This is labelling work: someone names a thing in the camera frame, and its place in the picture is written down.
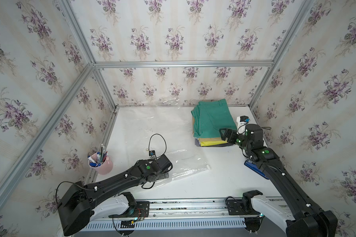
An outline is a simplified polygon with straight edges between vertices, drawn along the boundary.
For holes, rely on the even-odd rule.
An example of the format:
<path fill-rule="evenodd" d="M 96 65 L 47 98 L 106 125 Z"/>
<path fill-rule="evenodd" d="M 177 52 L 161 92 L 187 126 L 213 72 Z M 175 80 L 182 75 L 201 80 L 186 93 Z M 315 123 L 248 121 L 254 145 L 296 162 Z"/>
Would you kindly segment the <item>yellow-green trousers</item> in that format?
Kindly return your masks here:
<path fill-rule="evenodd" d="M 227 142 L 218 139 L 198 139 L 198 142 L 201 147 L 227 145 Z"/>

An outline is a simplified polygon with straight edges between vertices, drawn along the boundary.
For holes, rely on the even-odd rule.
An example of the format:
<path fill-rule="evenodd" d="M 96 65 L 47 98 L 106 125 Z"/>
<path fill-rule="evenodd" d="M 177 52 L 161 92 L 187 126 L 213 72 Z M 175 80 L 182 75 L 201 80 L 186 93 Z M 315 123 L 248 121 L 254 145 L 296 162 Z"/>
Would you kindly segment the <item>clear plastic vacuum bag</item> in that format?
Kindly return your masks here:
<path fill-rule="evenodd" d="M 173 164 L 169 178 L 157 179 L 156 187 L 211 170 L 204 152 L 195 145 L 189 107 L 121 108 L 116 123 L 123 130 L 129 164 L 150 159 L 149 150 L 155 150 L 157 158 L 166 155 Z"/>

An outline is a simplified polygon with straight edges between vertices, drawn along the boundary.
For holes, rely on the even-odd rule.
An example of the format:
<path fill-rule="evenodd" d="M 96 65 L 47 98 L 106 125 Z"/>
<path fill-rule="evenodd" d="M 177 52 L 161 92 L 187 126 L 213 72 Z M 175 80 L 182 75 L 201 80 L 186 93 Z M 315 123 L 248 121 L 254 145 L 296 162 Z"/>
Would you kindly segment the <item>teal garment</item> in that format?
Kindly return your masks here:
<path fill-rule="evenodd" d="M 225 99 L 218 101 L 200 101 L 191 111 L 193 136 L 195 138 L 220 137 L 220 129 L 236 130 L 236 124 Z"/>

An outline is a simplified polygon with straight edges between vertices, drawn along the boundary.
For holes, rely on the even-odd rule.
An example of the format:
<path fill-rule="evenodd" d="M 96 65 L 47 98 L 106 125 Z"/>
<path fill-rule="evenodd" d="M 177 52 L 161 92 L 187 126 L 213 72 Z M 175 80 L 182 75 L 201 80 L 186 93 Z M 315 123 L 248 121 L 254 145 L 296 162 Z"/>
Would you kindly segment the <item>beige trousers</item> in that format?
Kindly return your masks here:
<path fill-rule="evenodd" d="M 214 131 L 215 128 L 219 129 L 223 127 L 223 122 L 215 120 L 215 119 L 210 119 L 212 127 L 210 128 L 211 131 Z M 211 137 L 211 138 L 204 138 L 204 137 L 198 137 L 197 133 L 197 124 L 196 124 L 196 118 L 192 118 L 192 134 L 196 141 L 199 143 L 199 146 L 201 147 L 206 147 L 206 146 L 217 146 L 217 145 L 222 145 L 225 144 L 226 142 L 223 141 L 220 137 L 220 133 L 218 131 L 217 136 L 218 137 Z"/>

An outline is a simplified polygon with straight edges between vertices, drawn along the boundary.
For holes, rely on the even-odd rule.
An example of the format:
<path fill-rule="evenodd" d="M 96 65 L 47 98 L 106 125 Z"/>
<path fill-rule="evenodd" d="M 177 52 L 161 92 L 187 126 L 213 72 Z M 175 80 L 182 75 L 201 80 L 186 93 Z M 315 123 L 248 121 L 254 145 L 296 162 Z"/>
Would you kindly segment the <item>dark grey trousers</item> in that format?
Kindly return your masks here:
<path fill-rule="evenodd" d="M 229 146 L 232 146 L 232 144 L 226 143 L 224 141 L 200 142 L 198 139 L 195 140 L 195 145 L 198 147 L 229 147 Z"/>

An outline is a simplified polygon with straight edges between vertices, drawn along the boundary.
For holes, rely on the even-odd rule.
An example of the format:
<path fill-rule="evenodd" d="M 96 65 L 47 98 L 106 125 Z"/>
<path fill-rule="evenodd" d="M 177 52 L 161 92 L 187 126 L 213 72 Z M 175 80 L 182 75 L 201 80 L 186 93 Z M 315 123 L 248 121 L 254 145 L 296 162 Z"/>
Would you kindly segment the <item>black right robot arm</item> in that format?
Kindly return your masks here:
<path fill-rule="evenodd" d="M 245 131 L 221 128 L 221 139 L 245 151 L 248 163 L 256 166 L 276 187 L 289 211 L 272 203 L 262 192 L 252 190 L 238 199 L 245 213 L 260 213 L 275 223 L 288 237 L 334 237 L 338 219 L 323 210 L 288 174 L 274 150 L 264 145 L 263 129 L 257 124 L 245 124 Z"/>

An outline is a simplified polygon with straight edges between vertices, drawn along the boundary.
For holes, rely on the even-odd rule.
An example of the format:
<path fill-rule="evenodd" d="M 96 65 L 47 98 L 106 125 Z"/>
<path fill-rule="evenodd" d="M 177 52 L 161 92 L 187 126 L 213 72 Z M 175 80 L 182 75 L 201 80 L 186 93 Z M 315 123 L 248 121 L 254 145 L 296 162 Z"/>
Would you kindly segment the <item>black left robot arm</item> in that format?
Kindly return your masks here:
<path fill-rule="evenodd" d="M 157 159 L 139 160 L 128 170 L 96 183 L 72 183 L 57 202 L 64 236 L 71 236 L 86 227 L 95 214 L 94 209 L 102 202 L 129 188 L 153 183 L 160 174 L 172 168 L 166 155 L 161 155 Z"/>

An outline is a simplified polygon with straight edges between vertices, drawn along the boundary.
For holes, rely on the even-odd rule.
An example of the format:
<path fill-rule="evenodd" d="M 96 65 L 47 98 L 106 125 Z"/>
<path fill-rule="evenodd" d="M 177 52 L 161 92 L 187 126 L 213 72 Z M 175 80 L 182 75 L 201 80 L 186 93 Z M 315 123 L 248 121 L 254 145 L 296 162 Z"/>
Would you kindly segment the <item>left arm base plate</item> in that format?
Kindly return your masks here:
<path fill-rule="evenodd" d="M 149 216 L 149 201 L 137 201 L 136 205 L 131 205 L 123 214 L 109 215 L 109 218 L 145 218 Z"/>

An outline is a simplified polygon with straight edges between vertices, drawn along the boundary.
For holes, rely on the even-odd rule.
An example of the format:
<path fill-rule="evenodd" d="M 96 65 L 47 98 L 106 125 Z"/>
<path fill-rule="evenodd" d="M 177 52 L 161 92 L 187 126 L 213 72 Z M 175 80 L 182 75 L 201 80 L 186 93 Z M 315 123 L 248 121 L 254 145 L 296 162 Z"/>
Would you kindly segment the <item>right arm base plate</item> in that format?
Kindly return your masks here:
<path fill-rule="evenodd" d="M 233 197 L 227 197 L 225 205 L 230 216 L 236 215 L 260 215 L 259 212 L 245 205 L 245 201 L 242 199 L 235 199 Z"/>

